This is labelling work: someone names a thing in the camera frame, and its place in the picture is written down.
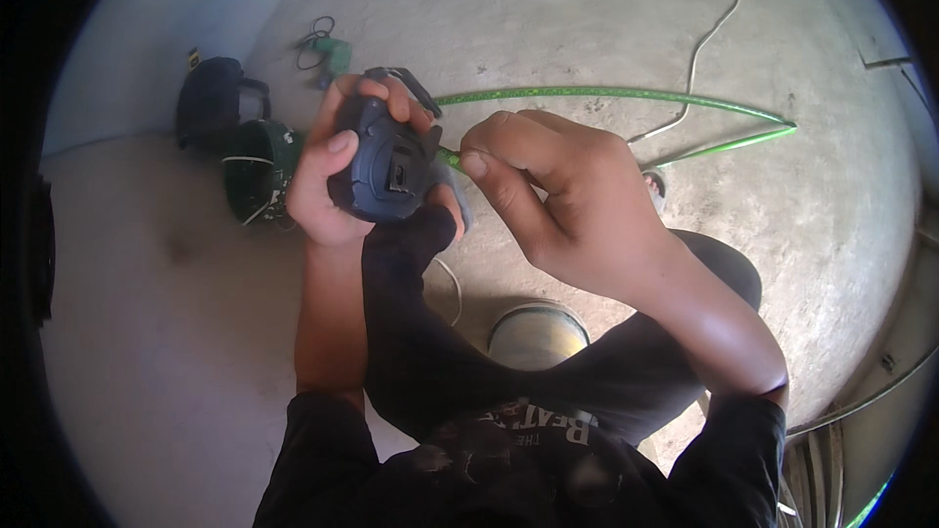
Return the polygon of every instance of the leg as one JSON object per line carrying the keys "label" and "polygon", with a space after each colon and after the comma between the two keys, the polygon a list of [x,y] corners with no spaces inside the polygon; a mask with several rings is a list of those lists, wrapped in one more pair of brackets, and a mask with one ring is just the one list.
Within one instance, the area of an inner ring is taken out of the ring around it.
{"label": "leg", "polygon": [[[708,269],[759,308],[760,276],[743,254],[702,234],[673,232]],[[614,326],[544,373],[546,391],[596,415],[602,428],[633,445],[677,417],[704,391],[682,348],[644,314]]]}
{"label": "leg", "polygon": [[517,372],[478,352],[424,302],[421,275],[455,230],[447,209],[424,206],[377,225],[362,251],[365,391],[383,418],[416,440],[462,412],[519,395]]}

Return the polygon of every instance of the black bag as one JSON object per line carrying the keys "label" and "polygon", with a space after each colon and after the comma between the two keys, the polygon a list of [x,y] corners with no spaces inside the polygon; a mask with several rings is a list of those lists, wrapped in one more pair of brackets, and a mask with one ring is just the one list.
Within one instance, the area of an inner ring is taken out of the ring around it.
{"label": "black bag", "polygon": [[268,86],[244,77],[238,60],[212,58],[195,66],[179,91],[176,133],[181,149],[192,146],[210,154],[224,151],[226,139],[241,122],[242,86],[261,92],[261,118],[269,119]]}

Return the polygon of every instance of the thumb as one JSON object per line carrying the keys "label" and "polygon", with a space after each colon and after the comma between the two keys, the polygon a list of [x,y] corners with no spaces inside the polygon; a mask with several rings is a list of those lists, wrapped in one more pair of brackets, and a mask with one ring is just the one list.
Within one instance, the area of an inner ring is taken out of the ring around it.
{"label": "thumb", "polygon": [[355,131],[342,131],[315,143],[310,150],[306,157],[308,170],[321,178],[328,178],[352,162],[358,151],[358,135]]}
{"label": "thumb", "polygon": [[502,217],[528,261],[540,267],[546,253],[561,244],[563,233],[522,172],[475,149],[462,154],[460,167]]}

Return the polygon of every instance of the paint bucket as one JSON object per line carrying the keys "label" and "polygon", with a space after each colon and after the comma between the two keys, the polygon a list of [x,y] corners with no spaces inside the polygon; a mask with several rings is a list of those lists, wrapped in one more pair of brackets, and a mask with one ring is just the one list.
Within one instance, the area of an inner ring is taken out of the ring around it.
{"label": "paint bucket", "polygon": [[282,123],[256,120],[241,123],[225,140],[225,196],[242,225],[287,214],[287,190],[304,138]]}
{"label": "paint bucket", "polygon": [[576,312],[550,300],[512,308],[489,334],[489,358],[507,368],[553,368],[590,344],[587,326]]}

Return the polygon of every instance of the forearm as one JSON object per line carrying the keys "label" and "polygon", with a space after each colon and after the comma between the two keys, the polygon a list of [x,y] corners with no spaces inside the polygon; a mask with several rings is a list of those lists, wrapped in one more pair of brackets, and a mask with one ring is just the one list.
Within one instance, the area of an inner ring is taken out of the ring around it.
{"label": "forearm", "polygon": [[304,249],[294,368],[297,391],[349,398],[361,407],[368,344],[361,287],[362,240]]}
{"label": "forearm", "polygon": [[767,395],[788,382],[786,361],[769,328],[749,304],[677,238],[651,272],[636,309],[654,318],[686,351],[714,394]]}

